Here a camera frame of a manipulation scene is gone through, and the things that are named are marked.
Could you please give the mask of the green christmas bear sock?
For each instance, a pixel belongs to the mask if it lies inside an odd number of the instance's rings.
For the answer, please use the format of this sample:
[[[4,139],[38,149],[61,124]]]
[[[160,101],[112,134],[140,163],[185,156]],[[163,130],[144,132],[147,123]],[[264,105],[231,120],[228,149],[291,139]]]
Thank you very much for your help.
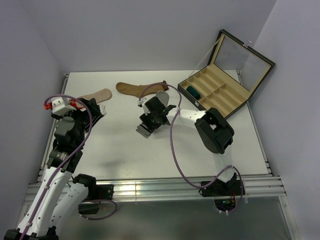
[[[186,91],[192,95],[196,100],[199,100],[201,98],[200,94],[197,92],[197,90],[195,88],[193,88],[192,86],[188,86],[186,88]]]

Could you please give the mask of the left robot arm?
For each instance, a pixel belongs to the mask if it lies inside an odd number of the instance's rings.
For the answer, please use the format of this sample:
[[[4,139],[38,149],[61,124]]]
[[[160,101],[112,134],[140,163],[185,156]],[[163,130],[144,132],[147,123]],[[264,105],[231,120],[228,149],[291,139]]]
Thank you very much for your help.
[[[44,108],[57,120],[42,184],[23,220],[5,233],[6,240],[55,240],[50,223],[68,180],[74,173],[94,121],[103,117],[95,98],[86,100],[65,94],[49,97]]]

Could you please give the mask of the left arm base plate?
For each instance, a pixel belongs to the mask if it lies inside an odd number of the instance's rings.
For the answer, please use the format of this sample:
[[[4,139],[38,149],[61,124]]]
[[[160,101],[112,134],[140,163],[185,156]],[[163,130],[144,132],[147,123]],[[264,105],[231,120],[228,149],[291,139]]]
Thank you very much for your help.
[[[113,184],[98,184],[88,188],[88,196],[85,200],[112,200],[113,193]]]

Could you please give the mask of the brown long sock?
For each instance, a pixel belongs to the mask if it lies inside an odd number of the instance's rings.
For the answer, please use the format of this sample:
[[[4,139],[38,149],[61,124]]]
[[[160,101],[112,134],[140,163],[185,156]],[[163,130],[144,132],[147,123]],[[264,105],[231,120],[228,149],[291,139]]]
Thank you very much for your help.
[[[118,82],[115,85],[115,88],[118,92],[124,95],[140,98],[141,96],[144,97],[156,94],[159,91],[167,91],[169,87],[166,85],[166,81],[164,80],[162,83],[164,83],[164,85],[156,84],[148,88],[148,85],[133,85],[125,82]]]

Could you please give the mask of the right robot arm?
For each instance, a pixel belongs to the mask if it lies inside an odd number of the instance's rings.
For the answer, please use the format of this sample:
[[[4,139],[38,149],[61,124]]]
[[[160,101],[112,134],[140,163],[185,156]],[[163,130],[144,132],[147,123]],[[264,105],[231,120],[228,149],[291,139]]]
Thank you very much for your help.
[[[192,187],[208,188],[216,183],[217,191],[222,195],[229,194],[237,180],[237,172],[232,164],[231,144],[235,131],[222,114],[214,107],[208,110],[182,109],[179,105],[164,104],[159,97],[145,97],[138,101],[138,106],[144,113],[139,117],[141,124],[136,131],[148,138],[161,126],[169,126],[170,149],[175,166],[182,178]],[[189,181],[179,166],[173,139],[173,127],[180,125],[195,129],[205,146],[214,157],[214,165],[218,170],[214,179],[205,185],[196,185]]]

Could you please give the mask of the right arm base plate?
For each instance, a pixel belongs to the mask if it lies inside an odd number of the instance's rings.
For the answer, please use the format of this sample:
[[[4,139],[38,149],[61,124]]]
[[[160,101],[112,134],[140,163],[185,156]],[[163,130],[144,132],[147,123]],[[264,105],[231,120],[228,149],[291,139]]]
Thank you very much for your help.
[[[225,183],[221,180],[216,180],[207,188],[201,188],[198,193],[203,197],[227,197],[227,196],[240,196],[245,194],[240,180],[233,183]]]

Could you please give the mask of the grey striped sock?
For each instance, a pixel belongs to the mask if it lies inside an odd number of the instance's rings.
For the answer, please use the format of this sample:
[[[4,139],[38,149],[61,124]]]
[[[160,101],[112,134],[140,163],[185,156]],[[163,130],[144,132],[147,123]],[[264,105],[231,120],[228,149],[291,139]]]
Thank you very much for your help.
[[[160,101],[167,107],[168,106],[168,102],[169,102],[169,95],[166,93],[166,92],[164,92],[164,91],[158,91],[156,94],[155,94],[155,96],[154,97],[158,97],[159,99],[160,99]],[[146,96],[144,96],[144,97],[142,97],[141,98],[141,100],[139,100],[138,101],[138,106],[140,107],[140,108],[142,108],[143,109],[143,113],[145,112],[144,111],[144,108],[143,108],[143,104],[147,101],[147,100],[149,100],[149,99],[151,99],[151,98],[147,98]],[[136,128],[136,131],[139,133],[139,134],[141,134],[144,138],[148,138],[153,132],[139,132],[139,125],[137,126],[137,128]]]

